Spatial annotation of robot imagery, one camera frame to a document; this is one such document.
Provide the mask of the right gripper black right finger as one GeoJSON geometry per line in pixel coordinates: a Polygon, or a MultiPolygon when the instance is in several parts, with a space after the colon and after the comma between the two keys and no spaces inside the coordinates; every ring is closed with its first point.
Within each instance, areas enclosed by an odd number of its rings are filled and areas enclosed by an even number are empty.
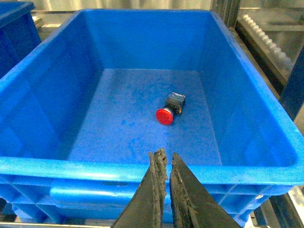
{"type": "Polygon", "coordinates": [[[170,198],[175,228],[240,227],[212,198],[177,153],[172,157],[170,198]]]}

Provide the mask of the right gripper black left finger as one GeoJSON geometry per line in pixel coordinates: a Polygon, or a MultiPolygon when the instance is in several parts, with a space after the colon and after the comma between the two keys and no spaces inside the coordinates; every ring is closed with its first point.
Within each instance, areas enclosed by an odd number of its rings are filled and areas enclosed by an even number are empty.
{"type": "Polygon", "coordinates": [[[167,155],[163,148],[149,152],[150,165],[131,201],[113,228],[162,228],[166,193],[167,155]]]}

